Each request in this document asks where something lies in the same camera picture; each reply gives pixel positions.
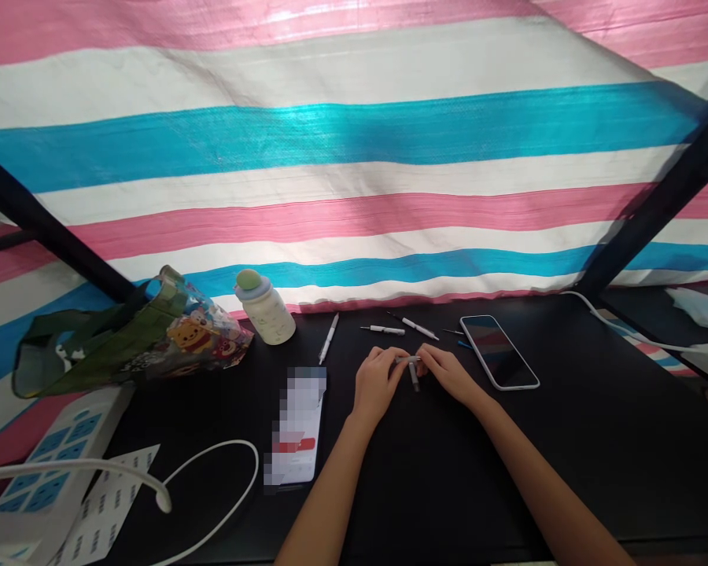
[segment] white cable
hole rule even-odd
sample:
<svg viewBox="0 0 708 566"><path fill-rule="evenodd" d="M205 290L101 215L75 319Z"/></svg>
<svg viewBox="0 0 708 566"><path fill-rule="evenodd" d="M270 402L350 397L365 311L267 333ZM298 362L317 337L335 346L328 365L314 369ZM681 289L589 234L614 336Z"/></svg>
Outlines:
<svg viewBox="0 0 708 566"><path fill-rule="evenodd" d="M592 312L595 317L600 320L603 324L606 324L610 326L611 328L614 328L616 330L619 330L623 333L628 334L635 340L638 340L639 342L642 342L644 344L650 344L651 346L656 346L659 348L663 348L664 350L673 350L673 351L683 351L683 352L691 352L692 354L708 354L708 347L703 347L703 346L698 346L698 347L685 347L685 346L671 346L669 344L661 344L660 342L654 342L653 340L649 340L645 336L641 336L640 334L630 332L623 326L620 326L618 324L614 324L613 322L606 320L603 318L600 313L596 310L594 306L592 306L592 303L588 301L588 298L577 291L562 291L562 295L575 295L578 296L580 299L584 301L584 303L589 307L590 312Z"/></svg>
<svg viewBox="0 0 708 566"><path fill-rule="evenodd" d="M248 440L227 440L226 442L221 442L217 443L214 446L210 446L209 448L205 448L202 452L199 454L195 454L188 460L186 460L183 464L179 466L179 468L173 472L170 476L168 476L168 479L165 480L163 483L165 485L168 485L168 482L172 480L176 474L178 474L181 470L183 470L185 467L187 467L191 462L199 458L200 456L203 456L207 454L208 452L211 452L212 450L224 446L228 446L230 444L243 444L244 446L248 446L249 448L252 449L252 452L254 453L254 474L252 475L252 481L249 482L249 485L246 487L244 490L244 493L242 496L238 499L238 501L235 503L233 507L230 508L230 511L228 514L213 528L208 534L205 535L205 537L199 541L197 544L194 546L191 546L190 548L184 550L180 554L176 554L173 557L166 558L165 560L161 562L157 562L155 564L151 564L150 566L168 566L169 564L173 564L174 562L178 562L179 560L189 556L192 552L200 548L202 545L204 545L209 539L212 538L212 536L228 521L231 517L231 515L234 514L234 511L240 506L240 504L244 501L246 498L247 494L251 491L252 486L254 485L254 480L257 479L257 473L260 471L260 455L257 453L257 449L254 447L254 444L249 442Z"/></svg>
<svg viewBox="0 0 708 566"><path fill-rule="evenodd" d="M197 542L197 544L191 546L190 548L184 550L180 554L176 554L173 557L166 558L165 560L157 562L156 564L151 564L151 566L168 566L169 564L173 564L174 562L178 562L179 560L189 556L192 552L204 545L226 523L226 521L231 518L231 516L234 514L234 511L240 506L244 499L246 499L246 496L252 490L254 482L257 479L257 473L260 471L260 454L257 452L257 449L255 448L254 444L252 444L248 440L226 440L225 442L214 444L209 448L205 448L199 454L195 454L194 456L186 460L178 467L178 469L175 470L175 472L168 476L168 478L164 482L160 482L154 476L151 476L146 472L140 472L139 470L131 468L125 464L119 464L118 462L108 460L98 460L97 458L80 458L79 460L68 461L29 462L27 464L3 466L2 468L0 468L0 480L19 476L26 472L51 472L53 470L62 469L102 469L107 470L109 472L127 473L131 474L132 476L136 476L142 481L142 483L152 487L157 493L155 499L157 501L158 507L160 507L160 510L164 513L170 513L173 505L171 503L171 496L168 493L168 489L166 488L168 482L171 481L174 477L176 477L176 475L181 472L181 470L183 470L185 467L187 467L200 456L204 456L205 454L207 454L208 452L212 452L216 448L229 446L231 444L243 444L244 446L248 446L252 449L252 452L254 453L254 473L252 474L252 481L249 482L249 485L246 487L244 493L234 504L234 506L230 508L228 514L202 540L200 540L199 542ZM4 557L2 555L0 555L0 562L2 562L4 566L28 566L28 562L16 560L15 558Z"/></svg>
<svg viewBox="0 0 708 566"><path fill-rule="evenodd" d="M110 460L101 460L98 458L79 458L78 460L28 462L26 464L3 466L0 468L0 480L20 476L26 472L53 472L55 470L66 469L100 469L105 470L106 472L129 474L136 477L138 480L141 480L145 485L152 487L157 492L155 500L157 501L157 506L160 507L160 510L163 513L170 513L171 509L173 509L171 495L168 493L165 483L160 482L157 478L146 472L140 472L136 468Z"/></svg>

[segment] black desk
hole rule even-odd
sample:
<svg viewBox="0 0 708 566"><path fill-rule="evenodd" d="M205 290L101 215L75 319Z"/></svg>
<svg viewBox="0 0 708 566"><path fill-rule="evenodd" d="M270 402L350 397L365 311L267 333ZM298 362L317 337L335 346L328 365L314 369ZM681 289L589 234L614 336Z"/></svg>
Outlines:
<svg viewBox="0 0 708 566"><path fill-rule="evenodd" d="M572 296L415 306L398 312L440 333L468 314L492 314L541 386L493 389L472 351L440 333L562 478L631 553L708 550L708 405L592 317ZM138 392L109 455L161 443L151 472L164 478L199 450L243 438L262 452L278 418L288 366L313 366L329 314L297 319L279 347L255 340L224 373L154 384ZM422 336L359 329L393 325L383 310L344 312L327 356L328 391L318 466L352 407L354 374L370 348L414 351ZM171 485L174 511L151 493L135 502L106 564L152 564L194 544L223 517L253 471L246 447L195 462ZM265 495L261 478L237 514L190 564L271 561L308 487ZM402 380L370 444L343 562L482 564L550 557L532 517L480 425L432 379L415 394Z"/></svg>
<svg viewBox="0 0 708 566"><path fill-rule="evenodd" d="M689 288L708 294L708 283ZM708 328L696 324L689 314L676 308L666 287L607 289L600 299L609 311L654 342L674 346L708 344ZM708 379L708 373L689 362L680 352L670 354Z"/></svg>

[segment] black metal frame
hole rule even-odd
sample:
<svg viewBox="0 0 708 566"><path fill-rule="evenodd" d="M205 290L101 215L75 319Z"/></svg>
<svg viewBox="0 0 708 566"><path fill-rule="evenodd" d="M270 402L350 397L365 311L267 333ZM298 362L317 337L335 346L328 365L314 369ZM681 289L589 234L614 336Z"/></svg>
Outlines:
<svg viewBox="0 0 708 566"><path fill-rule="evenodd" d="M74 236L1 166L0 212L20 228L0 236L0 252L37 240L116 302L125 303L134 292L129 280Z"/></svg>
<svg viewBox="0 0 708 566"><path fill-rule="evenodd" d="M707 184L708 124L621 230L594 255L574 290L598 296Z"/></svg>

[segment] person's left hand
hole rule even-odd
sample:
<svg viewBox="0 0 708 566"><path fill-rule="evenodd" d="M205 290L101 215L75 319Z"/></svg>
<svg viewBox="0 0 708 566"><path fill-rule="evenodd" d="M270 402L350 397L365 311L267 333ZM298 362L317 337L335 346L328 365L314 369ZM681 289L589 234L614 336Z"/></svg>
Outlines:
<svg viewBox="0 0 708 566"><path fill-rule="evenodd" d="M400 362L393 368L389 378L389 370L396 356L406 358L409 353L396 347L390 347L388 350L374 347L356 372L356 391L351 417L370 431L374 431L383 418L396 392L401 374L407 367L407 362Z"/></svg>

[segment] person's right hand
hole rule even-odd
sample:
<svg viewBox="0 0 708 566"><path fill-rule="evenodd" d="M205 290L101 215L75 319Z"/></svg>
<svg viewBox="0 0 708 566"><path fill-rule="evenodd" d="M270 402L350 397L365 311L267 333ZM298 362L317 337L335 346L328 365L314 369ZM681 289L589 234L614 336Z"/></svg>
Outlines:
<svg viewBox="0 0 708 566"><path fill-rule="evenodd" d="M443 389L463 405L483 392L451 352L439 350L431 344L423 344L417 350L417 355L421 359L417 365L418 375L425 375L429 369Z"/></svg>

